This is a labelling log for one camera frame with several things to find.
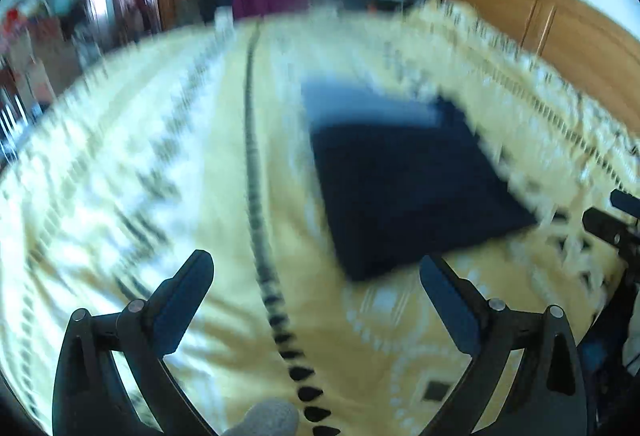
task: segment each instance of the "gray rounded object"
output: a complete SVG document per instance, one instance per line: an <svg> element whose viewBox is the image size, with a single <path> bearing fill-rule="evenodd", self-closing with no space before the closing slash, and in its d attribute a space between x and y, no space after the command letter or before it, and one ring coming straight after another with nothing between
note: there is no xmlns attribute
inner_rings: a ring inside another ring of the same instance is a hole
<svg viewBox="0 0 640 436"><path fill-rule="evenodd" d="M265 400L254 405L244 419L223 436L295 436L300 414L284 400Z"/></svg>

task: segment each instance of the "black teardrop pattern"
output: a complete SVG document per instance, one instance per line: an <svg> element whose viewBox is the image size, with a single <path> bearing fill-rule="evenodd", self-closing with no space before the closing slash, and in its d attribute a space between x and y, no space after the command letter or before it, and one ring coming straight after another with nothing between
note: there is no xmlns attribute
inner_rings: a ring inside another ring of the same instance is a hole
<svg viewBox="0 0 640 436"><path fill-rule="evenodd" d="M285 362L304 357L304 352L291 347L296 339L289 329L289 317L285 310L284 297L280 293L280 282L273 263L268 238L265 234L264 215L262 213L262 197L260 192L260 161L258 143L255 132L254 115L254 54L260 38L260 28L256 29L247 52L246 79L244 82L244 142L247 174L247 213L251 235L252 251L256 269L256 281L262 293L262 302L267 311L269 324L273 330L273 340L278 346L278 352ZM304 382L316 374L315 370L307 366L291 364L289 376L294 382ZM303 386L298 389L298 397L302 402L309 403L324 395L321 389ZM305 416L311 422L319 422L331 416L332 412L316 406L308 406ZM327 425L313 427L314 436L337 436L340 430Z"/></svg>

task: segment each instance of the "screw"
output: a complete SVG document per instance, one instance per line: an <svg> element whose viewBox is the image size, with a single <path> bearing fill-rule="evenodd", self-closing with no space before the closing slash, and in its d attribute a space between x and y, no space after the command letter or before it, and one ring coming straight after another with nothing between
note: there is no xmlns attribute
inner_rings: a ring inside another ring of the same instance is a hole
<svg viewBox="0 0 640 436"><path fill-rule="evenodd" d="M129 303L129 306L127 306L127 309L131 313L138 313L139 311L142 311L142 308L144 307L145 307L145 302L142 299L136 299L135 301L131 301Z"/></svg>
<svg viewBox="0 0 640 436"><path fill-rule="evenodd" d="M489 299L489 308L495 311L502 311L507 307L501 299Z"/></svg>
<svg viewBox="0 0 640 436"><path fill-rule="evenodd" d="M74 322L79 322L85 317L86 317L86 310L84 308L80 308L79 310L76 310L71 314L71 319Z"/></svg>
<svg viewBox="0 0 640 436"><path fill-rule="evenodd" d="M552 306L549 308L549 313L553 315L556 319L561 319L564 316L564 311L559 306Z"/></svg>

